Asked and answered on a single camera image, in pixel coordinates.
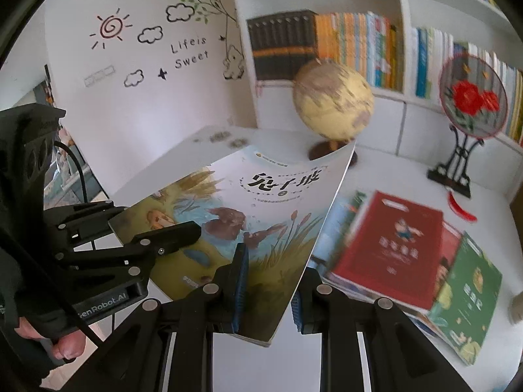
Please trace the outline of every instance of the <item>human hand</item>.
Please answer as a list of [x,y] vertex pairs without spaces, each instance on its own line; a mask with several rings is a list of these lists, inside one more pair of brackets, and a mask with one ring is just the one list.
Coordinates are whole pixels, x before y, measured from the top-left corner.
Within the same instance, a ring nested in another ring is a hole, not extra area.
[[[19,327],[15,331],[24,339],[44,339],[44,337],[36,331],[36,329],[27,321],[25,317],[20,317]],[[66,359],[71,360],[84,353],[85,350],[85,334],[77,330],[58,340],[58,343],[51,349],[53,356],[57,360]]]

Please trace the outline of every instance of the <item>white desk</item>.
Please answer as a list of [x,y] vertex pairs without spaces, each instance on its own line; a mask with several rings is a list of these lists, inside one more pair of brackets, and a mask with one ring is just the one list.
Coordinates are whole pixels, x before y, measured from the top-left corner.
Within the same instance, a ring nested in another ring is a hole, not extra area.
[[[211,144],[209,137],[223,130],[231,132],[233,137]],[[206,127],[139,173],[113,196],[115,204],[130,206],[166,184],[233,152],[228,143],[237,138],[246,138],[265,154],[283,161],[305,160],[308,149],[317,141],[313,134]],[[444,188],[426,179],[426,166],[375,150],[358,148],[357,151],[358,163],[347,172],[341,193],[351,195],[357,187],[378,188],[441,209],[449,223],[470,233],[502,272],[498,304],[477,362],[467,367],[442,341],[437,339],[433,343],[474,391],[490,392],[495,387],[505,386],[516,373],[523,349],[523,323],[512,326],[507,312],[512,297],[523,290],[523,259],[505,198],[472,184],[472,200],[457,197],[478,217],[478,223],[470,225],[448,207]],[[104,244],[114,245],[114,240],[114,237],[107,237]],[[154,285],[150,288],[150,296],[167,301]],[[128,308],[117,314],[117,321],[124,319],[130,311]],[[289,308],[270,348],[231,336],[215,335],[214,390],[316,392],[320,384],[320,348],[319,335],[298,334]]]

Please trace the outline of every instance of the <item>sun drawing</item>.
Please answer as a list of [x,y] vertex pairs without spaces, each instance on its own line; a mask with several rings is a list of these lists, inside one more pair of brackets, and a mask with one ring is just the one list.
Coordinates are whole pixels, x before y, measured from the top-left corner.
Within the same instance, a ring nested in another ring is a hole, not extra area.
[[[132,24],[124,25],[124,20],[129,18],[129,15],[126,14],[123,18],[118,17],[118,13],[120,12],[120,8],[116,11],[115,14],[112,14],[108,18],[102,19],[101,16],[96,16],[100,22],[100,30],[97,33],[89,35],[90,37],[94,36],[100,36],[102,40],[110,40],[111,38],[117,38],[120,41],[123,41],[122,37],[120,36],[120,33],[124,28],[129,28],[132,26]],[[96,42],[91,47],[91,50],[94,50],[94,48],[98,45],[100,41],[96,40]],[[102,48],[105,49],[105,42],[102,41],[101,43]]]

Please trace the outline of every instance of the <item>red flower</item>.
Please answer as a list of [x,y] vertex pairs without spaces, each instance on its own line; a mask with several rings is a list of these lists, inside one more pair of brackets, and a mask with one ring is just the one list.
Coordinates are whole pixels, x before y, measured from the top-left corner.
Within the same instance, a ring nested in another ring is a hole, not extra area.
[[483,98],[478,87],[469,81],[459,81],[452,87],[454,104],[463,113],[474,116],[483,106]]
[[498,112],[499,111],[499,103],[498,103],[498,96],[494,91],[483,91],[482,94],[483,97],[483,106],[488,111],[491,112]]

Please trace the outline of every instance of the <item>globe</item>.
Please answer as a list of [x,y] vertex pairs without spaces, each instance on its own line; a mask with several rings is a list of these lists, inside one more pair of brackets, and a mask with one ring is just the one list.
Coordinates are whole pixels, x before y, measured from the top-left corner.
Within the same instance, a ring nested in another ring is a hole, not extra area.
[[368,125],[374,96],[349,66],[313,60],[296,75],[293,100],[307,127],[328,140],[353,140]]

